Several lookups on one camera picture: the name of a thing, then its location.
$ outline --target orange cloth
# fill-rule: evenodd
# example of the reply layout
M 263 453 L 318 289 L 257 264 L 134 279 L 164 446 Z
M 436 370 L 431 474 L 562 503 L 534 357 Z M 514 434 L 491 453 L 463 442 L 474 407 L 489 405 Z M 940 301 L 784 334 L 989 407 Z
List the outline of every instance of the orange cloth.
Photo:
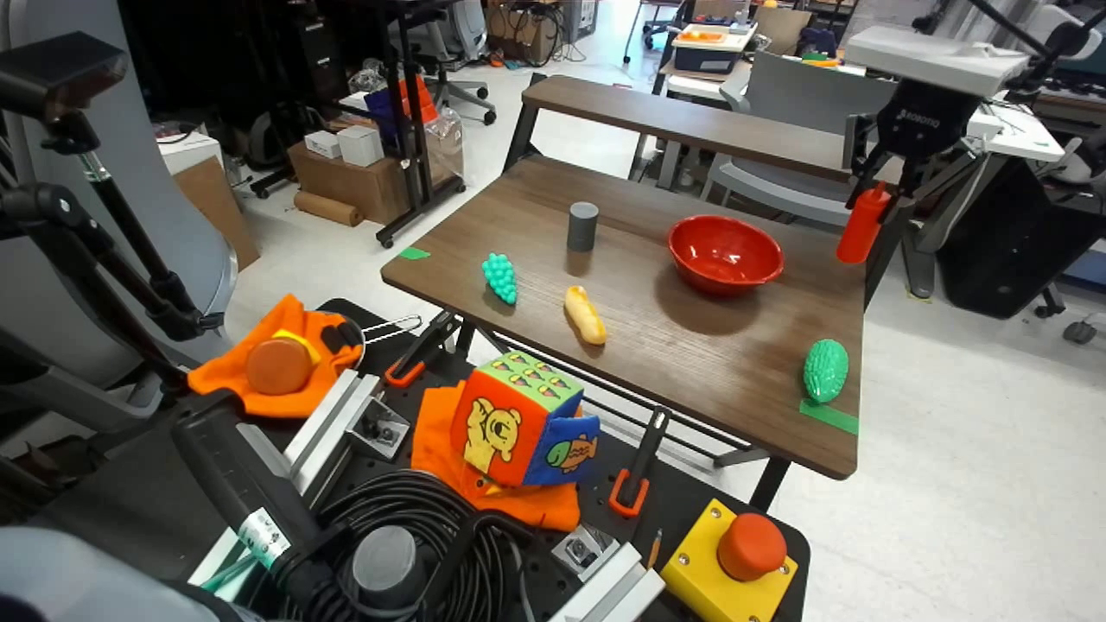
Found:
M 326 391 L 339 378 L 339 370 L 353 366 L 364 357 L 359 346 L 345 346 L 333 352 L 321 340 L 321 332 L 341 321 L 345 321 L 341 315 L 307 312 L 296 296 L 285 296 L 235 349 L 191 370 L 186 388 L 196 393 L 235 391 L 244 411 L 257 416 L 307 416 L 326 396 Z M 244 378 L 248 352 L 269 340 L 276 332 L 294 332 L 312 346 L 312 352 L 318 352 L 312 378 L 296 393 L 248 391 L 248 378 Z
M 558 487 L 497 487 L 463 463 L 451 442 L 451 425 L 463 382 L 421 393 L 413 466 L 441 476 L 477 512 L 506 512 L 521 524 L 571 533 L 580 524 L 580 494 L 574 483 Z

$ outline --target gray cup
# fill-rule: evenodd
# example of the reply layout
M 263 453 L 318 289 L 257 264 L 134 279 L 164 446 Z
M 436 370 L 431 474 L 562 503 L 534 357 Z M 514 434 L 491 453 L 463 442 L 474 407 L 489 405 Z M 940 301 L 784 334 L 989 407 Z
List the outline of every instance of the gray cup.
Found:
M 592 200 L 579 200 L 566 208 L 566 249 L 592 251 L 597 228 L 597 208 Z

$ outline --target yellow corn toy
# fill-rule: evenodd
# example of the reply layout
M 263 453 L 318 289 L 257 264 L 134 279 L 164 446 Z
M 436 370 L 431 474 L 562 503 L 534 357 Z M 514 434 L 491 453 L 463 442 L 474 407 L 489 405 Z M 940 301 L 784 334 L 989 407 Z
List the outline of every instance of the yellow corn toy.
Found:
M 597 308 L 592 304 L 583 286 L 566 286 L 562 289 L 562 312 L 574 321 L 579 334 L 587 346 L 605 346 L 607 340 L 607 325 L 600 321 Z

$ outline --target table top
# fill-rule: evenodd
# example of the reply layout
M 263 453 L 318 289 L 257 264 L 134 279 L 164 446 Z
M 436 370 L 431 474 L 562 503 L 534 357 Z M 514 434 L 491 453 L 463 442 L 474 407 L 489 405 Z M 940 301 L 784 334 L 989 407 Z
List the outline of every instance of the table top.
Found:
M 574 200 L 595 200 L 600 211 L 592 254 L 566 251 Z M 415 243 L 428 251 L 427 259 L 400 254 L 385 264 L 385 279 L 774 455 L 850 476 L 859 434 L 800 413 L 800 370 L 804 349 L 826 334 L 839 339 L 861 370 L 861 269 L 833 261 L 833 236 L 744 213 L 781 243 L 784 275 L 748 296 L 705 296 L 667 254 L 667 228 L 702 211 L 719 208 L 551 158 L 521 158 Z M 489 292 L 481 271 L 489 251 L 514 261 L 519 308 Z M 562 315 L 571 283 L 583 283 L 605 315 L 612 332 L 605 349 L 579 340 Z M 833 407 L 859 411 L 859 391 L 861 378 L 850 372 Z
M 521 92 L 529 105 L 546 105 L 685 144 L 781 163 L 796 168 L 850 176 L 839 164 L 842 137 L 803 123 L 781 123 L 754 115 L 700 105 L 689 100 L 649 97 L 571 76 L 551 76 Z M 886 164 L 886 184 L 899 184 L 899 164 Z

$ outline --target red bowl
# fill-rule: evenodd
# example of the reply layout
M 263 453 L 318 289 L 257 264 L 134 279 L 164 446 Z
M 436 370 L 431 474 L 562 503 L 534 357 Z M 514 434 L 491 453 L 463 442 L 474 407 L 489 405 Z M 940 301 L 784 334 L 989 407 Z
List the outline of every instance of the red bowl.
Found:
M 719 213 L 677 222 L 667 251 L 708 292 L 744 292 L 784 271 L 784 251 L 769 232 Z

